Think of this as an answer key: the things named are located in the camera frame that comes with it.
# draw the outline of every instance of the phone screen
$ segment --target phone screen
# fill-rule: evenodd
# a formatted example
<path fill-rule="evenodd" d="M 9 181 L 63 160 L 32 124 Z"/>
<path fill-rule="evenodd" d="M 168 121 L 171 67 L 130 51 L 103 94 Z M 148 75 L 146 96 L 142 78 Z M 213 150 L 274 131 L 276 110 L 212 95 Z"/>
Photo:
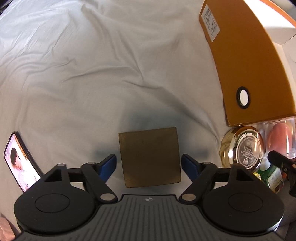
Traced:
<path fill-rule="evenodd" d="M 9 139 L 7 148 L 4 152 L 4 158 L 11 173 L 15 177 L 15 180 L 24 192 L 40 179 L 39 174 L 32 166 L 14 133 Z"/>

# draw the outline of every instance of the silver screw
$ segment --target silver screw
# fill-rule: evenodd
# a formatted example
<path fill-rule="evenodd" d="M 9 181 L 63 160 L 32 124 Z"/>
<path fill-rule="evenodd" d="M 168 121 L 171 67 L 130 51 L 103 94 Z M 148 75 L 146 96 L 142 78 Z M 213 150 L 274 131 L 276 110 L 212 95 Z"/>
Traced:
<path fill-rule="evenodd" d="M 193 201 L 196 199 L 196 196 L 194 194 L 191 194 L 191 193 L 185 193 L 182 195 L 182 199 L 185 200 L 185 201 Z"/>
<path fill-rule="evenodd" d="M 104 193 L 100 196 L 100 198 L 104 201 L 112 201 L 115 198 L 115 195 L 112 193 Z"/>

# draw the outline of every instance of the gold lid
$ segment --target gold lid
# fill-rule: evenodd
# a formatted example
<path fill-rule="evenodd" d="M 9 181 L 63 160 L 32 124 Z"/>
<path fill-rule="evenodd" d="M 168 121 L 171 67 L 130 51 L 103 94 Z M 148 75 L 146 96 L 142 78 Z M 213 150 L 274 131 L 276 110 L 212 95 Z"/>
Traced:
<path fill-rule="evenodd" d="M 222 139 L 219 151 L 222 165 L 240 163 L 255 171 L 263 157 L 264 143 L 260 133 L 252 126 L 243 126 L 228 131 Z"/>

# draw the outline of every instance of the ribbed gray surface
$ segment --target ribbed gray surface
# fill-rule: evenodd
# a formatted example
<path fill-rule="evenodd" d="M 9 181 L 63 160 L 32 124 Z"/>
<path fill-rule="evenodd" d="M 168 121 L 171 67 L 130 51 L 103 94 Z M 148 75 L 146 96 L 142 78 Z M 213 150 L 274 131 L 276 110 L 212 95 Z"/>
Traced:
<path fill-rule="evenodd" d="M 275 233 L 261 237 L 235 237 L 212 227 L 193 205 L 175 196 L 125 195 L 116 204 L 103 205 L 95 217 L 78 230 L 55 237 L 22 233 L 17 241 L 278 241 Z"/>

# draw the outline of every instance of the smartphone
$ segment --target smartphone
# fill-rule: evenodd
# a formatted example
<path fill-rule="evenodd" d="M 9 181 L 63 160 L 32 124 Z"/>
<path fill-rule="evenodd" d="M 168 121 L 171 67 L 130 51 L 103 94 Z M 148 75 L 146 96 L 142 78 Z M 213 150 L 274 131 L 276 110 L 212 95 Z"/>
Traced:
<path fill-rule="evenodd" d="M 23 192 L 27 191 L 43 176 L 42 171 L 16 131 L 9 138 L 4 151 L 4 159 Z"/>

